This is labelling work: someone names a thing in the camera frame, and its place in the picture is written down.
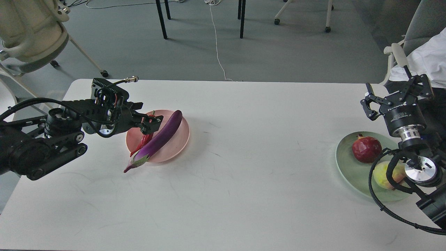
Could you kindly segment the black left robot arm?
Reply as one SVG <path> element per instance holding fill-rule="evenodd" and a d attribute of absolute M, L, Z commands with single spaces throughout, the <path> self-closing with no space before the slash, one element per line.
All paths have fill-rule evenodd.
<path fill-rule="evenodd" d="M 136 81 L 136 77 L 114 83 L 94 78 L 89 99 L 32 98 L 9 107 L 1 114 L 1 174 L 13 172 L 38 180 L 85 154 L 88 149 L 82 143 L 85 134 L 110 138 L 132 128 L 139 128 L 144 135 L 157 132 L 163 116 L 139 113 L 143 103 L 130 102 L 129 93 L 119 86 Z M 24 108 L 42 103 L 58 107 L 46 115 L 5 121 Z"/>

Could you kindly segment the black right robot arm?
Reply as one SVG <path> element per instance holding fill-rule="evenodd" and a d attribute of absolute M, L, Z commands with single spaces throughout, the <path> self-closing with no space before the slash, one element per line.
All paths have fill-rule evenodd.
<path fill-rule="evenodd" d="M 369 192 L 380 210 L 392 218 L 434 235 L 445 235 L 445 185 L 441 185 L 445 152 L 440 149 L 441 139 L 438 133 L 422 137 L 428 123 L 418 103 L 419 97 L 432 100 L 433 89 L 427 75 L 413 76 L 406 62 L 401 67 L 405 70 L 408 81 L 384 98 L 376 96 L 371 84 L 366 84 L 367 93 L 360 102 L 370 120 L 383 116 L 389 135 L 400 138 L 397 149 L 385 148 L 372 163 L 368 175 Z M 436 228 L 408 221 L 378 199 L 371 178 L 378 161 L 386 155 L 392 155 L 385 173 L 386 180 L 401 192 L 417 194 L 420 198 L 418 208 L 437 225 Z"/>

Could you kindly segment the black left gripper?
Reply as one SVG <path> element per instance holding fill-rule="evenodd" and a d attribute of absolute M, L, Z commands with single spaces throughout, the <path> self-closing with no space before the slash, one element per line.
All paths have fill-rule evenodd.
<path fill-rule="evenodd" d="M 90 135 L 99 132 L 99 135 L 105 138 L 134 127 L 139 128 L 143 135 L 157 132 L 164 116 L 135 112 L 143 107 L 143 102 L 128 101 L 129 93 L 118 86 L 137 81 L 138 78 L 124 78 L 112 83 L 104 78 L 94 78 L 91 85 L 93 107 L 89 108 L 87 113 L 92 121 L 84 122 L 83 130 Z"/>

